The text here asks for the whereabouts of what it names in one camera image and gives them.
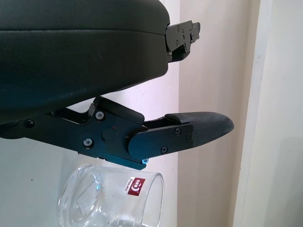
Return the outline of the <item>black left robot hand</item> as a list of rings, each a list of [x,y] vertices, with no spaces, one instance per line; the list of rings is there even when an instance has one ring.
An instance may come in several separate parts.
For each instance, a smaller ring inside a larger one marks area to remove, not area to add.
[[[144,116],[104,97],[166,74],[200,24],[172,25],[158,0],[3,0],[0,136],[142,170],[146,160],[234,129],[213,112]]]

